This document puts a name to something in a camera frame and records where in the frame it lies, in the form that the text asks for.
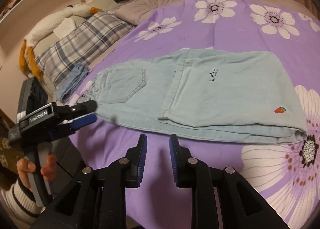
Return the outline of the striped left sleeve forearm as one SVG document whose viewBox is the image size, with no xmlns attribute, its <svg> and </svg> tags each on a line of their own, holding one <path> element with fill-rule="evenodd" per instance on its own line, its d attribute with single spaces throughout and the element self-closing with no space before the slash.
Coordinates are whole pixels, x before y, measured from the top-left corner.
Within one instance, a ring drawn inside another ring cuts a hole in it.
<svg viewBox="0 0 320 229">
<path fill-rule="evenodd" d="M 20 179 L 7 191 L 1 188 L 1 204 L 18 228 L 30 228 L 43 211 Z"/>
</svg>

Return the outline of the person's left hand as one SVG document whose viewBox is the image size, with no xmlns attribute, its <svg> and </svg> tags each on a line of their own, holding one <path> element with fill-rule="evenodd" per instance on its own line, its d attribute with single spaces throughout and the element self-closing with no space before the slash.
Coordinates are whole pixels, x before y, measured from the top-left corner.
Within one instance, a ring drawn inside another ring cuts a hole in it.
<svg viewBox="0 0 320 229">
<path fill-rule="evenodd" d="M 21 158 L 19 161 L 17 161 L 16 166 L 18 176 L 22 184 L 32 192 L 28 174 L 36 171 L 36 165 L 25 158 Z M 54 154 L 50 154 L 46 158 L 46 164 L 41 168 L 41 174 L 46 181 L 52 182 L 56 177 L 56 170 L 56 156 Z"/>
</svg>

